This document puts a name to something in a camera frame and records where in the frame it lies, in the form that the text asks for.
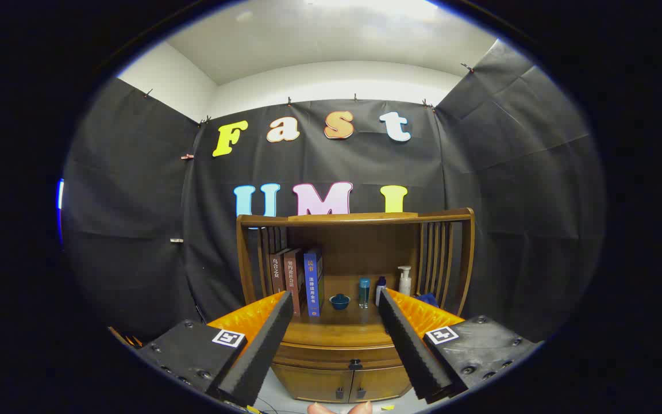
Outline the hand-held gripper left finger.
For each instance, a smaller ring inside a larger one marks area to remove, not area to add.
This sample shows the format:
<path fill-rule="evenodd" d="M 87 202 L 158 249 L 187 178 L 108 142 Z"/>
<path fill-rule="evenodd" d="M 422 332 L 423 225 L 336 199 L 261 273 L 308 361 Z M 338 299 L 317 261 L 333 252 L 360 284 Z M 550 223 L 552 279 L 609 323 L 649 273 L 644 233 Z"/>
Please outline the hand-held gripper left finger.
<path fill-rule="evenodd" d="M 291 293 L 282 291 L 210 323 L 178 322 L 136 354 L 194 392 L 254 405 L 293 314 Z"/>

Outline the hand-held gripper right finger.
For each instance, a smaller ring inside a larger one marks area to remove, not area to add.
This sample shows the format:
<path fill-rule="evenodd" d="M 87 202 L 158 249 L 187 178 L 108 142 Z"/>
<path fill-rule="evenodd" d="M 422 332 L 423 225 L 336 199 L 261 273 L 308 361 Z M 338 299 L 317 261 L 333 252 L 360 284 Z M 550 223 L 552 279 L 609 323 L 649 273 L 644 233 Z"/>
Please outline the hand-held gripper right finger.
<path fill-rule="evenodd" d="M 383 289 L 379 314 L 415 395 L 436 403 L 478 390 L 541 348 L 493 318 L 464 319 L 392 289 Z"/>

